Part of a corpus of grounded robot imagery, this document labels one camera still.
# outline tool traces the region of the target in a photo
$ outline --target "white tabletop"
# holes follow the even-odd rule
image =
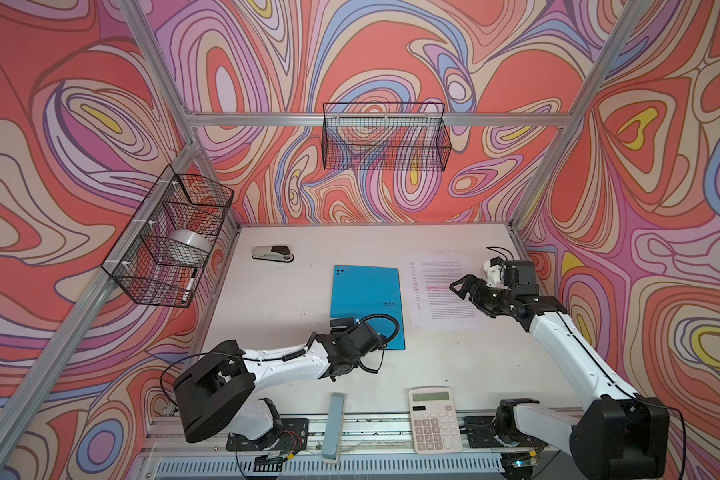
[[[251,258],[254,246],[288,245],[295,259]],[[460,256],[479,276],[486,246],[515,248],[502,224],[244,227],[203,351],[234,339],[243,349],[271,349],[329,331],[334,265],[390,266],[411,255]],[[480,330],[426,330],[411,324],[403,294],[405,350],[390,350],[377,375],[356,369],[337,378],[262,390],[281,414],[325,414],[331,392],[347,394],[347,413],[406,412],[407,390],[451,387],[458,410],[498,407],[502,398],[536,398],[578,407],[574,390],[544,348],[508,316],[485,317]],[[378,364],[378,352],[364,362]]]

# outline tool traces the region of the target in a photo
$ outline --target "black cable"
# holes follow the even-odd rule
[[[501,255],[505,260],[509,260],[509,258],[514,260],[514,255],[508,248],[504,248],[503,246],[486,246],[485,248],[492,250],[492,251],[496,252],[497,254]],[[504,250],[505,252],[507,252],[509,254],[509,258],[507,258],[506,255],[502,254],[500,252],[500,250]]]
[[[521,304],[518,305],[518,308],[522,308],[522,307],[528,306],[528,305],[546,306],[546,307],[549,309],[549,310],[548,310],[549,312],[555,312],[555,311],[557,311],[557,307],[556,307],[556,306],[551,306],[551,305],[547,305],[546,303],[539,303],[539,302],[521,303]]]
[[[384,352],[386,352],[386,351],[387,351],[387,349],[385,349],[385,348],[382,349],[382,360],[378,363],[378,367],[376,367],[375,369],[367,368],[365,365],[363,365],[362,360],[358,360],[358,365],[364,372],[378,373],[378,371],[382,369],[382,364],[384,363]]]
[[[624,392],[624,390],[615,383],[614,383],[614,387],[619,389],[619,391],[622,392],[624,395],[628,396],[629,398],[632,398],[636,402],[642,403],[643,405],[651,406],[651,407],[655,407],[655,408],[664,408],[666,410],[677,412],[677,415],[680,417],[680,426],[682,427],[682,463],[680,464],[680,474],[677,475],[677,480],[681,480],[682,476],[686,474],[686,451],[687,451],[686,419],[685,419],[685,417],[682,416],[682,411],[679,408],[670,407],[670,406],[666,406],[666,405],[656,405],[655,403],[649,403],[649,402],[644,401],[641,398],[634,397],[634,396],[630,395],[629,393]]]
[[[516,267],[512,267],[510,269],[512,271],[512,278],[509,279],[509,282],[504,282],[504,271],[505,270],[506,270],[506,267],[501,269],[501,271],[499,273],[499,280],[501,280],[507,287],[509,287],[511,289],[512,288],[512,280],[514,280],[514,276],[518,269]]]
[[[240,475],[242,475],[242,477],[243,477],[245,480],[251,480],[251,478],[250,478],[248,475],[246,475],[245,473],[243,473],[242,467],[240,466],[240,460],[239,460],[238,457],[237,457],[237,443],[238,443],[238,441],[239,441],[239,439],[238,439],[238,438],[235,438],[235,463],[237,464],[237,471],[240,472]]]
[[[365,323],[369,320],[373,320],[374,318],[383,318],[383,319],[389,320],[394,325],[394,331],[392,332],[390,337],[387,338],[387,341],[383,345],[377,346],[374,350],[384,349],[384,348],[386,348],[387,345],[389,345],[389,343],[391,341],[394,340],[394,338],[398,335],[398,333],[400,333],[400,322],[398,321],[398,319],[394,318],[392,315],[387,315],[386,313],[372,313],[372,314],[366,315],[363,318],[361,318],[360,320],[358,320],[358,323]]]
[[[175,406],[177,406],[177,407],[179,406],[179,404],[176,403],[176,402],[173,400],[173,398],[170,398],[170,395],[168,395],[168,392],[166,391],[166,388],[165,388],[165,386],[163,385],[163,377],[165,377],[165,374],[168,373],[168,370],[170,370],[171,367],[173,367],[173,366],[174,366],[175,364],[177,364],[177,363],[181,363],[181,362],[183,362],[184,360],[191,359],[191,358],[193,358],[193,357],[195,357],[195,356],[208,355],[209,353],[215,353],[215,354],[217,354],[217,355],[228,356],[229,358],[233,358],[233,359],[236,359],[236,360],[249,360],[249,359],[244,359],[243,357],[238,356],[238,355],[231,355],[231,354],[229,354],[229,353],[223,353],[223,352],[202,352],[202,353],[195,353],[195,354],[193,354],[193,355],[187,355],[187,356],[185,356],[185,357],[183,357],[183,358],[180,358],[180,359],[176,360],[175,362],[173,362],[173,363],[171,363],[170,365],[168,365],[168,366],[163,370],[163,373],[160,374],[160,389],[163,390],[163,395],[165,395],[166,398],[168,398],[168,399],[170,400],[170,402],[173,403],[173,405],[175,405]]]
[[[372,313],[370,315],[366,315],[358,321],[358,324],[367,322],[369,320],[373,320],[374,318],[383,318],[383,319],[389,320],[394,325],[394,331],[389,336],[389,338],[387,338],[387,341],[384,342],[383,345],[377,346],[374,349],[374,350],[382,351],[382,360],[378,363],[378,368],[369,369],[368,367],[363,365],[362,360],[358,359],[358,366],[364,372],[368,372],[368,373],[378,373],[378,370],[380,370],[382,368],[382,364],[384,363],[384,351],[386,350],[387,345],[389,345],[389,343],[394,340],[394,338],[398,335],[398,333],[400,333],[400,322],[396,318],[394,318],[392,315],[387,315],[386,313]]]
[[[547,465],[541,467],[541,470],[539,470],[538,472],[536,472],[536,473],[534,474],[534,476],[530,477],[530,480],[534,480],[535,478],[538,478],[539,475],[541,475],[541,473],[542,473],[544,470],[546,470],[548,466],[550,466],[550,464],[552,463],[552,461],[555,460],[555,458],[560,454],[560,452],[562,452],[562,450],[556,451],[555,454],[552,456],[552,458],[550,458],[550,460],[547,462]]]
[[[282,358],[283,358],[283,357],[279,357],[279,358],[276,358],[276,359],[262,359],[262,360],[257,360],[257,359],[249,359],[249,358],[246,358],[246,357],[240,356],[240,355],[232,355],[231,353],[224,353],[224,352],[201,352],[201,353],[194,353],[194,354],[192,354],[192,355],[187,355],[187,356],[185,356],[185,357],[182,357],[182,358],[176,360],[175,362],[171,363],[170,365],[168,365],[168,366],[163,370],[163,372],[160,374],[160,389],[163,390],[163,395],[165,395],[166,398],[168,398],[168,399],[170,400],[170,402],[173,403],[173,405],[175,405],[175,406],[177,406],[177,407],[179,406],[179,405],[173,400],[173,398],[170,398],[170,395],[168,395],[168,391],[166,391],[166,388],[165,388],[165,386],[163,385],[163,378],[165,377],[165,374],[168,373],[168,370],[170,370],[170,369],[171,369],[175,364],[177,364],[177,363],[181,363],[181,362],[183,362],[184,360],[191,359],[191,358],[196,357],[196,356],[209,355],[209,354],[211,354],[211,353],[215,353],[215,354],[217,354],[217,355],[224,355],[224,356],[229,357],[229,358],[234,359],[234,360],[247,360],[247,361],[249,361],[249,362],[274,362],[274,361],[282,360]]]
[[[595,358],[592,356],[592,354],[590,353],[590,351],[581,343],[581,341],[579,340],[579,337],[577,337],[577,336],[571,331],[571,329],[568,327],[568,324],[566,323],[565,319],[564,319],[563,316],[560,314],[560,312],[555,311],[555,313],[557,313],[557,316],[560,318],[560,321],[563,323],[563,325],[565,325],[565,328],[566,328],[566,330],[568,330],[568,333],[571,334],[571,336],[574,338],[574,340],[576,340],[576,342],[578,342],[578,344],[581,346],[581,348],[584,349],[584,351],[585,351],[586,354],[589,356],[589,358],[591,358],[592,361],[597,365],[597,367],[600,368],[600,370],[603,372],[603,374],[604,374],[605,377],[608,379],[608,381],[610,382],[611,385],[613,385],[616,389],[618,389],[620,392],[622,392],[622,393],[623,393],[624,395],[626,395],[627,397],[635,400],[636,402],[640,402],[640,403],[642,403],[643,405],[652,406],[652,407],[655,407],[655,408],[664,408],[664,409],[666,409],[666,410],[670,410],[670,411],[677,412],[677,415],[680,417],[680,425],[681,425],[681,427],[682,427],[682,464],[680,465],[680,474],[677,476],[677,480],[681,480],[681,479],[682,479],[682,476],[685,475],[685,473],[686,473],[686,449],[687,449],[687,446],[686,446],[686,441],[687,441],[687,437],[686,437],[686,420],[685,420],[685,418],[682,416],[682,411],[681,411],[679,408],[675,408],[675,407],[670,407],[670,406],[666,406],[666,405],[656,405],[656,404],[653,404],[653,403],[648,403],[648,402],[645,402],[644,400],[641,400],[640,398],[637,398],[637,397],[635,397],[635,396],[630,395],[630,394],[627,393],[627,392],[624,392],[624,389],[622,389],[620,386],[618,386],[618,384],[614,381],[614,379],[610,378],[610,375],[608,375],[608,372],[605,371],[605,369],[600,365],[600,363],[599,363],[597,360],[595,360]]]

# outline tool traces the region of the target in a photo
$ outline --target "black wire basket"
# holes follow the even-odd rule
[[[188,307],[232,196],[210,178],[174,174],[134,242],[102,268],[134,303]]]
[[[322,105],[327,170],[440,170],[451,154],[438,102],[329,102]]]

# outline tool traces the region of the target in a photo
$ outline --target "psychedelic patterned backdrop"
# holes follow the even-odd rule
[[[655,2],[522,235],[597,351],[683,410],[686,478],[720,479],[720,1]]]
[[[169,0],[148,18],[189,110],[434,99],[451,112],[555,113],[620,11],[587,0]],[[198,133],[243,223],[508,220],[554,134],[454,127],[444,173],[355,173],[324,171],[320,128]]]
[[[194,111],[322,111],[439,98],[454,112],[567,111],[619,0],[163,0],[163,56]],[[539,72],[544,81],[538,82]]]
[[[0,1],[0,408],[182,147],[115,5]],[[112,295],[2,478],[122,477],[229,240],[187,310]]]
[[[442,171],[325,170],[321,128],[208,127],[202,145],[243,224],[510,218],[554,129],[452,128]]]

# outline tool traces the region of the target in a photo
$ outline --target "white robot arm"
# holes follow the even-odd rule
[[[388,338],[367,323],[374,318],[394,324]],[[272,401],[255,392],[295,380],[335,380],[355,367],[376,373],[360,359],[384,349],[399,331],[395,318],[375,313],[358,322],[331,320],[330,333],[313,333],[302,345],[277,350],[241,350],[235,340],[221,342],[173,383],[184,437],[189,443],[200,442],[229,426],[231,433],[268,446],[282,425]]]
[[[582,337],[565,307],[540,294],[533,262],[496,257],[485,270],[487,281],[467,275],[451,290],[488,316],[515,318],[563,371],[584,409],[577,419],[531,398],[502,400],[496,438],[538,438],[572,456],[593,480],[661,477],[669,432],[661,400],[641,398]]]

